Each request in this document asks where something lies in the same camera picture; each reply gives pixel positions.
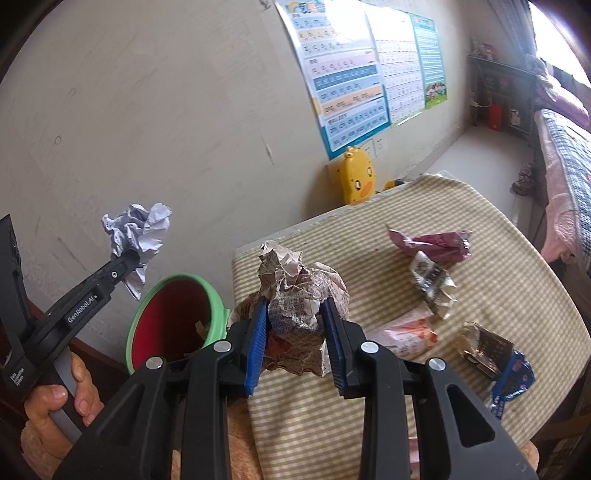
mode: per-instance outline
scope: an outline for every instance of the pink wrapper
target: pink wrapper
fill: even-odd
[[[418,251],[422,251],[434,262],[458,263],[471,257],[470,232],[434,233],[410,238],[401,232],[388,229],[388,235],[394,245],[403,252],[414,256]]]
[[[429,319],[433,312],[425,303],[366,334],[367,340],[386,347],[403,360],[411,360],[437,343]]]

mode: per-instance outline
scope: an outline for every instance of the crumpled white paper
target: crumpled white paper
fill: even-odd
[[[172,210],[162,203],[154,204],[150,210],[134,203],[114,218],[103,215],[103,228],[111,236],[111,252],[117,257],[128,249],[139,253],[139,267],[124,279],[136,300],[141,297],[146,283],[148,262],[162,247],[171,213]]]

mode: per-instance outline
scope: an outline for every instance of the finger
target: finger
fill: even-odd
[[[76,355],[74,352],[70,352],[72,354],[72,375],[78,383],[84,381],[86,373],[88,370],[86,369],[86,365],[82,358]]]
[[[88,370],[81,375],[83,380],[76,386],[76,395],[74,396],[74,406],[76,411],[86,417],[93,413],[93,405],[100,402],[99,391],[92,383],[92,376]]]
[[[100,401],[99,391],[96,389],[96,387],[94,385],[93,385],[93,388],[95,391],[94,402],[90,406],[89,414],[82,417],[82,422],[84,422],[84,425],[86,425],[86,426],[90,425],[92,423],[92,421],[96,418],[96,416],[100,413],[100,411],[105,407],[103,402]]]
[[[72,445],[53,423],[49,412],[62,408],[67,397],[67,390],[62,385],[42,385],[35,388],[25,401],[25,412],[41,443],[49,454],[59,459],[67,455]]]

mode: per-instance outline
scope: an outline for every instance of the plaid blanket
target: plaid blanket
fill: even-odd
[[[591,134],[552,110],[540,113],[569,185],[577,219],[577,259],[591,277]]]

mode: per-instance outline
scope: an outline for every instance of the power outlet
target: power outlet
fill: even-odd
[[[374,140],[375,156],[377,157],[386,148],[386,141],[384,140],[384,138],[382,136],[375,137],[373,140]]]
[[[375,158],[375,146],[374,146],[374,139],[370,138],[369,140],[367,140],[367,142],[365,142],[363,145],[361,145],[361,149],[367,153],[368,157],[373,160]]]

